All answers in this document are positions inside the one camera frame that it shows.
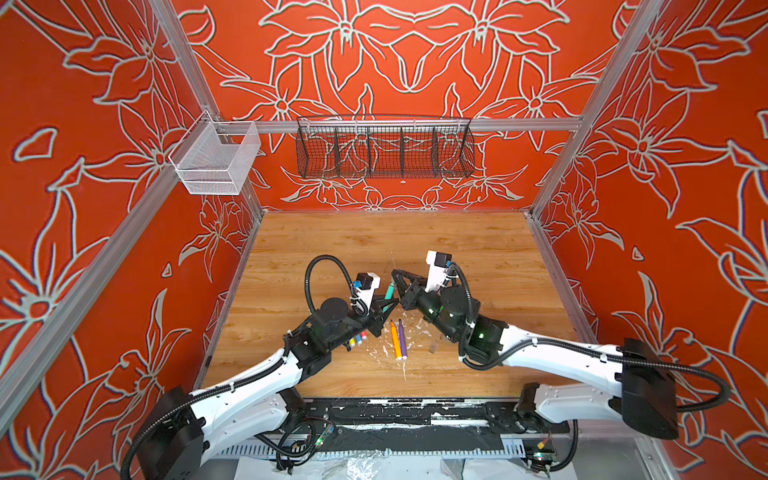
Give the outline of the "green marker pen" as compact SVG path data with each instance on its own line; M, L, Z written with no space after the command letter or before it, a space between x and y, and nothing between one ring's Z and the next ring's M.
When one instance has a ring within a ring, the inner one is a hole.
M394 296L395 289L396 289L395 283L391 282L390 285L387 288L387 291L386 291L386 294L385 294L385 299L392 299L393 296Z

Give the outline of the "purple marker pen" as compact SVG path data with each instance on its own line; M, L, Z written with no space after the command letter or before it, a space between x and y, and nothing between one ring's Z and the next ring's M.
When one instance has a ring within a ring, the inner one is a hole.
M407 360L408 358L407 338L405 333L405 327L401 319L398 320L397 330L398 330L398 338L399 338L399 345L400 345L400 351L401 351L401 359Z

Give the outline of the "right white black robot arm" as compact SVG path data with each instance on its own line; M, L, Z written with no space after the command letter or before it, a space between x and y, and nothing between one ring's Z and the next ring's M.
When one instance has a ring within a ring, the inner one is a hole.
M429 277L395 269L401 306L416 310L458 347L459 361L487 372L522 367L567 379L565 386L526 385L518 410L540 423L619 420L641 434L679 436L678 417L723 405L730 384L699 367L662 361L650 346L628 338L623 345L567 341L532 333L484 316L457 265Z

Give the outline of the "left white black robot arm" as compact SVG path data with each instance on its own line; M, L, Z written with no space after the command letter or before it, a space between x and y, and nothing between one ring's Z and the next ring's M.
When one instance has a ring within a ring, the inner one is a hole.
M134 436L120 465L134 463L146 479L189 479L212 456L275 431L299 408L298 384L319 373L338 347L364 331L378 336L398 301L376 295L365 314L341 298L325 300L266 360L207 389L163 394Z

